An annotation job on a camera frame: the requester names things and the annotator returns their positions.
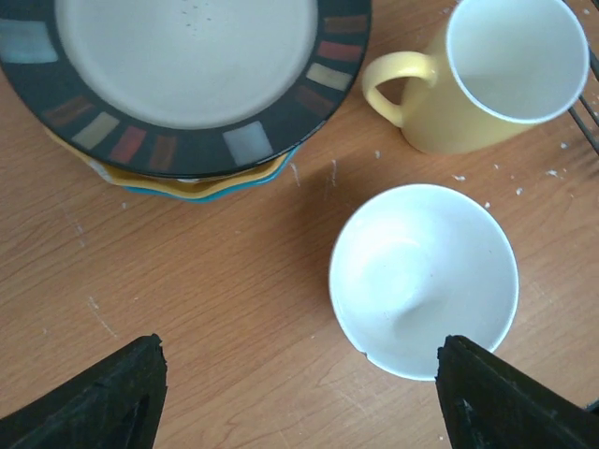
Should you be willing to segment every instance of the wooden table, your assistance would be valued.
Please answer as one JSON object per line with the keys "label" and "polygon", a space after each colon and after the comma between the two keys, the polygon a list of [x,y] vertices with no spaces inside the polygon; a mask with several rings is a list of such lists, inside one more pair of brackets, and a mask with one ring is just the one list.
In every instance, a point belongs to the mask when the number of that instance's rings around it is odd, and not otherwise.
{"label": "wooden table", "polygon": [[[453,5],[375,1],[367,62],[422,49]],[[329,304],[343,223],[410,182],[489,202],[511,239],[520,304],[497,354],[576,404],[599,397],[599,158],[569,116],[430,157],[355,87],[294,159],[297,179],[288,167],[193,205],[107,185],[48,140],[4,78],[0,98],[0,415],[156,332],[169,386],[158,449],[449,447],[434,384],[371,365]]]}

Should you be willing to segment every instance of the wire rack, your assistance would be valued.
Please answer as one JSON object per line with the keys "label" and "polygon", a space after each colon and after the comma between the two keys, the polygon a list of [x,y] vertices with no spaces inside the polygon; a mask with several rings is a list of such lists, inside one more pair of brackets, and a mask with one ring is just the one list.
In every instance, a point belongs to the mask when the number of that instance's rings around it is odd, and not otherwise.
{"label": "wire rack", "polygon": [[[591,1],[594,4],[595,8],[597,10],[599,10],[599,0],[591,0]],[[599,60],[597,59],[597,56],[595,55],[595,53],[592,51],[592,48],[589,48],[589,52],[591,53],[591,71],[592,71],[593,75],[595,76],[595,79],[599,80]],[[598,114],[597,114],[597,112],[595,112],[592,109],[591,104],[584,97],[584,94],[581,95],[578,100],[582,104],[584,109],[591,116],[591,119],[595,124],[595,129],[596,129],[596,127],[599,127],[599,117],[597,116]],[[574,121],[577,123],[578,127],[580,128],[580,131],[582,131],[582,134],[584,134],[584,137],[587,138],[589,143],[591,143],[592,148],[595,150],[595,152],[597,154],[599,154],[599,142],[597,142],[597,139],[593,135],[592,129],[588,125],[585,124],[584,120],[580,117],[580,115],[576,111],[575,107],[576,107],[576,105],[574,107],[570,108],[570,115],[572,116]]]}

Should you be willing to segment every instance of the plate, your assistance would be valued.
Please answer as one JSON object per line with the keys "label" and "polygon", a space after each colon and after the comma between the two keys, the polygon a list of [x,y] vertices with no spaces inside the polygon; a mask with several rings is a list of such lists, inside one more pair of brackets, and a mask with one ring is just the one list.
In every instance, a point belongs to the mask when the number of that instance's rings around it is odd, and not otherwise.
{"label": "plate", "polygon": [[370,26],[370,0],[0,0],[0,63],[78,151],[204,179],[316,132],[351,88]]}
{"label": "plate", "polygon": [[92,168],[104,181],[110,184],[119,185],[130,192],[169,196],[196,203],[214,201],[233,192],[274,180],[299,149],[297,147],[291,152],[287,152],[266,164],[251,168],[236,176],[190,183],[150,178],[102,164],[84,152],[71,147],[68,143],[54,135],[52,131],[46,129],[46,132],[52,140],[81,159],[83,163]]}

